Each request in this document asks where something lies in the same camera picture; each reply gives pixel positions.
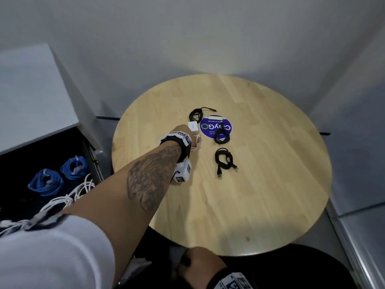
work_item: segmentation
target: tattoo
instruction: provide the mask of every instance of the tattoo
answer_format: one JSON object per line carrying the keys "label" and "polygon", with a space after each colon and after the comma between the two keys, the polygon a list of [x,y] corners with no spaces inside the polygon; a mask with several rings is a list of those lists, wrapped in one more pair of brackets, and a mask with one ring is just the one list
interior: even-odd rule
{"label": "tattoo", "polygon": [[180,152],[179,146],[167,146],[138,160],[128,171],[128,198],[130,200],[139,198],[145,212],[155,212],[161,203]]}

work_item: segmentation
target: round wooden table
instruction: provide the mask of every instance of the round wooden table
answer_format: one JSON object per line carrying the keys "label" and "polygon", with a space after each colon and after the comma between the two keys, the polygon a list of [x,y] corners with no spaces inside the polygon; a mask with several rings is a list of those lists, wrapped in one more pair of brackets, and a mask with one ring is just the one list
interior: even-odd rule
{"label": "round wooden table", "polygon": [[[219,145],[201,130],[200,148],[190,155],[190,180],[170,185],[150,226],[180,245],[228,256],[274,250],[308,231],[330,196],[328,151],[298,107],[252,81],[191,75],[146,91],[116,127],[114,171],[156,147],[203,106],[218,111],[203,110],[204,116],[231,123],[231,140]],[[214,160],[220,147],[231,151],[239,168],[222,170],[222,179]]]}

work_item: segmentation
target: person's right hand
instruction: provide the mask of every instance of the person's right hand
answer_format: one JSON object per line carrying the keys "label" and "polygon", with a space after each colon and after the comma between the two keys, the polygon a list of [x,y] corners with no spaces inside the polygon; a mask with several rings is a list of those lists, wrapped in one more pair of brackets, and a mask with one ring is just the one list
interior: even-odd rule
{"label": "person's right hand", "polygon": [[185,256],[191,260],[191,264],[187,267],[181,263],[178,274],[193,289],[206,289],[212,277],[221,269],[227,267],[220,257],[204,247],[190,248]]}

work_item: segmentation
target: coiled black cable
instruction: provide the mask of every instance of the coiled black cable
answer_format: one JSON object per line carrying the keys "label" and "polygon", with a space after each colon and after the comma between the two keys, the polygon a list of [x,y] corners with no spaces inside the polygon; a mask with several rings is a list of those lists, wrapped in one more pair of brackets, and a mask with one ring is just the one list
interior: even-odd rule
{"label": "coiled black cable", "polygon": [[209,109],[210,111],[216,111],[216,109],[211,109],[209,107],[201,107],[199,109],[194,109],[192,112],[190,112],[189,119],[190,122],[196,121],[197,123],[200,123],[203,119],[203,111],[202,109]]}
{"label": "coiled black cable", "polygon": [[[219,155],[226,155],[226,163],[223,163],[219,160]],[[231,167],[235,170],[238,170],[238,166],[233,163],[233,155],[231,155],[230,151],[226,148],[219,148],[217,151],[215,151],[215,162],[218,164],[217,169],[217,176],[218,178],[222,177],[222,170],[223,169],[230,169]]]}
{"label": "coiled black cable", "polygon": [[[220,134],[224,134],[224,140],[219,139]],[[225,144],[230,141],[230,133],[224,128],[223,121],[221,121],[221,127],[214,133],[214,141],[218,144]]]}

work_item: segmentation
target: person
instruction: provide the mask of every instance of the person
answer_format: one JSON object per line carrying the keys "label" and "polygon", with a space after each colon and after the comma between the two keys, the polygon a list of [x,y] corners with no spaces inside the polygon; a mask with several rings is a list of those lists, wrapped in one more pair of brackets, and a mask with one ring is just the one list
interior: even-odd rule
{"label": "person", "polygon": [[[196,145],[188,126],[172,131],[188,134],[191,145]],[[181,154],[180,144],[168,140],[101,182],[60,215],[42,216],[28,231],[1,238],[1,287],[113,287],[165,196]],[[251,288],[242,274],[232,275],[208,249],[192,248],[183,257],[188,261],[180,264],[178,272],[194,289],[220,288],[227,277],[231,278],[227,288]]]}

